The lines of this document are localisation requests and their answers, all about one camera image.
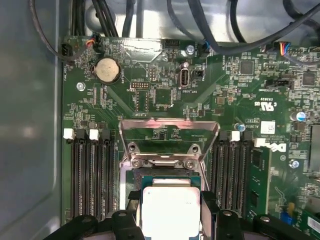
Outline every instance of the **white label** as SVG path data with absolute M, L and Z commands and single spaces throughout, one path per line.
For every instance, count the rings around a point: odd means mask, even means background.
M 275 134 L 276 122 L 275 121 L 261 121 L 261 134 Z
M 320 233 L 320 223 L 308 216 L 308 226 Z
M 273 112 L 277 106 L 277 103 L 271 101 L 255 101 L 254 105 L 261 107 L 261 111 Z

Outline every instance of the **wire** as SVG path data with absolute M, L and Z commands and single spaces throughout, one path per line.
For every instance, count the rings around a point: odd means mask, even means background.
M 296 9 L 295 5 L 291 0 L 282 0 L 283 7 L 286 13 L 294 20 L 298 20 L 303 16 L 303 14 Z M 304 25 L 312 28 L 315 31 L 315 34 L 318 38 L 318 42 L 320 43 L 320 24 L 313 19 L 308 19 L 304 23 Z
M 99 22 L 101 24 L 102 32 L 104 33 L 104 36 L 110 37 L 110 33 L 108 30 L 108 23 L 107 23 L 107 20 L 105 19 L 105 15 L 104 15 L 104 13 L 101 9 L 101 6 L 99 4 L 99 0 L 92 0 L 92 3 L 94 6 L 94 9 L 96 11 L 96 16 L 98 17 Z
M 255 42 L 251 42 L 248 44 L 240 45 L 240 46 L 234 46 L 234 47 L 221 47 L 215 40 L 214 36 L 211 33 L 210 27 L 208 25 L 208 22 L 206 20 L 206 16 L 204 13 L 204 10 L 201 6 L 201 3 L 199 0 L 188 0 L 189 7 L 191 9 L 193 18 L 202 32 L 204 38 L 208 41 L 211 48 L 218 54 L 221 55 L 234 55 L 239 54 L 243 52 L 250 51 L 252 49 L 264 46 L 266 44 L 269 44 L 271 42 L 274 42 L 283 36 L 287 35 L 288 33 L 292 32 L 294 29 L 299 27 L 302 23 L 304 23 L 307 19 L 311 18 L 313 15 L 315 15 L 317 12 L 320 11 L 320 3 L 317 4 L 315 7 L 313 7 L 311 10 L 309 10 L 306 14 L 303 15 L 303 17 L 299 18 L 299 20 L 294 21 L 292 24 L 284 27 L 283 29 L 277 31 L 276 33 L 267 36 L 263 39 L 260 39 Z
M 205 44 L 205 40 L 203 39 L 199 39 L 198 37 L 194 36 L 192 33 L 190 33 L 180 22 L 180 20 L 178 19 L 177 15 L 175 14 L 175 11 L 172 7 L 172 0 L 166 0 L 166 7 L 167 7 L 167 11 L 168 14 L 171 18 L 172 23 L 174 24 L 174 26 L 180 31 L 182 32 L 184 35 L 186 35 L 188 38 L 190 38 L 191 40 L 195 41 L 196 43 L 199 44 Z
M 46 38 L 44 31 L 41 28 L 39 19 L 38 19 L 38 15 L 37 15 L 37 11 L 36 11 L 36 5 L 35 5 L 36 0 L 29 0 L 29 10 L 31 12 L 31 17 L 32 17 L 32 22 L 33 25 L 35 27 L 35 30 L 37 31 L 37 33 L 40 36 L 41 41 L 45 44 L 46 48 L 52 53 L 54 54 L 56 57 L 58 57 L 59 59 L 63 60 L 63 61 L 67 61 L 67 62 L 73 62 L 74 60 L 76 60 L 77 58 L 79 58 L 84 52 L 85 50 L 90 46 L 90 45 L 83 45 L 80 47 L 80 49 L 72 56 L 64 56 L 61 53 L 57 52 L 49 43 L 48 39 Z
M 70 33 L 73 36 L 77 35 L 77 1 L 78 0 L 72 0 L 72 6 L 71 6 Z
M 132 19 L 134 17 L 135 0 L 126 0 L 125 19 L 122 29 L 122 37 L 128 38 L 130 36 Z
M 84 0 L 76 0 L 77 1 L 77 29 L 79 36 L 85 36 L 85 1 Z
M 237 21 L 237 6 L 238 6 L 238 0 L 230 0 L 230 22 L 231 22 L 231 28 L 232 31 L 238 40 L 239 43 L 247 43 L 244 37 L 242 36 L 238 21 Z
M 117 29 L 116 29 L 115 22 L 114 22 L 114 19 L 112 18 L 110 9 L 109 9 L 106 1 L 105 0 L 101 0 L 100 4 L 101 4 L 102 11 L 104 13 L 105 19 L 106 19 L 106 21 L 108 23 L 108 27 L 109 27 L 109 31 L 110 31 L 111 37 L 119 37 Z
M 297 64 L 297 65 L 302 65 L 302 66 L 311 66 L 311 65 L 318 65 L 320 64 L 320 60 L 318 61 L 300 61 L 297 58 L 290 56 L 288 53 L 284 55 L 286 59 L 288 59 L 290 62 Z

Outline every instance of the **mounting screw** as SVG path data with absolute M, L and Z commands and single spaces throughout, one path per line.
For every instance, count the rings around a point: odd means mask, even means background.
M 188 54 L 188 55 L 193 55 L 194 53 L 195 53 L 195 46 L 193 46 L 193 45 L 188 45 L 188 46 L 186 46 L 186 48 L 185 48 L 185 52 L 186 52 L 186 54 Z
M 185 162 L 185 168 L 186 169 L 192 170 L 192 169 L 194 169 L 194 167 L 195 167 L 195 163 L 194 163 L 193 160 L 188 160 L 188 161 Z
M 78 89 L 80 92 L 83 92 L 86 89 L 86 85 L 83 82 L 78 82 L 76 84 L 76 89 Z
M 292 169 L 296 169 L 299 167 L 299 162 L 297 160 L 294 160 L 292 159 L 290 162 L 289 162 L 289 166 L 290 168 Z
M 139 159 L 133 159 L 131 164 L 134 168 L 140 168 L 142 166 L 141 161 Z
M 230 217 L 232 215 L 232 213 L 229 211 L 223 211 L 222 213 L 223 213 L 223 215 L 226 215 L 228 217 Z
M 270 218 L 268 218 L 267 216 L 262 216 L 260 217 L 260 219 L 266 223 L 269 223 L 271 221 Z

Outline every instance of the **screw hole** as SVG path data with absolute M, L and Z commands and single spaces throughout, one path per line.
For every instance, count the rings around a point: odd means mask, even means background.
M 134 151 L 136 149 L 136 146 L 135 145 L 130 145 L 130 151 Z

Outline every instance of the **integrated circuit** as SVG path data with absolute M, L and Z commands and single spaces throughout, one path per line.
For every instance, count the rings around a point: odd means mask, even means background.
M 254 74 L 254 62 L 253 61 L 241 61 L 240 62 L 240 74 L 242 74 L 242 75 Z
M 312 71 L 305 71 L 303 73 L 302 85 L 313 87 L 316 84 L 316 73 Z

